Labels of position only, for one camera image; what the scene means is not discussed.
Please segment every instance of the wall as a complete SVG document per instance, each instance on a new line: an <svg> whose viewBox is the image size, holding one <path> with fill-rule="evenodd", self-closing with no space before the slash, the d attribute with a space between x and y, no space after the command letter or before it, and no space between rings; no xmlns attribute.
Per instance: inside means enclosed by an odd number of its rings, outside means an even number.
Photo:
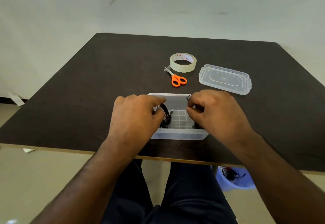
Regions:
<svg viewBox="0 0 325 224"><path fill-rule="evenodd" d="M0 77L23 98L97 32L275 41L325 84L325 0L0 1Z"/></svg>

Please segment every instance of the floor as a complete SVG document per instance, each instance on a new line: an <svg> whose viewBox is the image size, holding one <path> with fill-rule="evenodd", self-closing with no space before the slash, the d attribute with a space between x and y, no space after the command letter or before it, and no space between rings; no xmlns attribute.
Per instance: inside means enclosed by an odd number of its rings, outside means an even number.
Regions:
<svg viewBox="0 0 325 224"><path fill-rule="evenodd" d="M0 104L0 126L18 107ZM0 224L29 223L75 175L90 155L0 148ZM142 170L153 205L161 203L170 163L144 160ZM325 190L325 176L307 175ZM239 223L274 224L256 189L224 193Z"/></svg>

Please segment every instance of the person's left hand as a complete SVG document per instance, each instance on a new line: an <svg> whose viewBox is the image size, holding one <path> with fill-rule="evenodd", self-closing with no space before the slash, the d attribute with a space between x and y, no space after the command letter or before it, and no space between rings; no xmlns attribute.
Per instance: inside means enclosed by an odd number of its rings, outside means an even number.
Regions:
<svg viewBox="0 0 325 224"><path fill-rule="evenodd" d="M163 97L148 95L116 98L110 131L104 143L113 145L123 156L133 159L164 119L164 111L159 107L153 112L153 107L165 101Z"/></svg>

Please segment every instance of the clear adhesive tape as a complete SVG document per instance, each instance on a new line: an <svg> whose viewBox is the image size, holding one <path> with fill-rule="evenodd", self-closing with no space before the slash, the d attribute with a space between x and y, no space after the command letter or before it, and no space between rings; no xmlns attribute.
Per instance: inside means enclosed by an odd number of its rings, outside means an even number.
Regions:
<svg viewBox="0 0 325 224"><path fill-rule="evenodd" d="M180 65L175 62L177 60L186 60L189 61L191 64ZM177 54L173 54L170 57L170 67L179 73L191 72L194 70L195 65L196 65L196 58L193 55L190 55L188 53L177 53Z"/></svg>

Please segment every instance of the black baseboard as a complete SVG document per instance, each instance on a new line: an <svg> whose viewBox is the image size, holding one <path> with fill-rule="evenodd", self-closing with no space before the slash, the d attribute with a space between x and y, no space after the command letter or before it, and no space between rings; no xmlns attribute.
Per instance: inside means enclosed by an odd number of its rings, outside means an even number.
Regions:
<svg viewBox="0 0 325 224"><path fill-rule="evenodd" d="M22 101L25 103L28 101L28 99L22 99ZM15 102L9 97L0 97L0 103L15 104Z"/></svg>

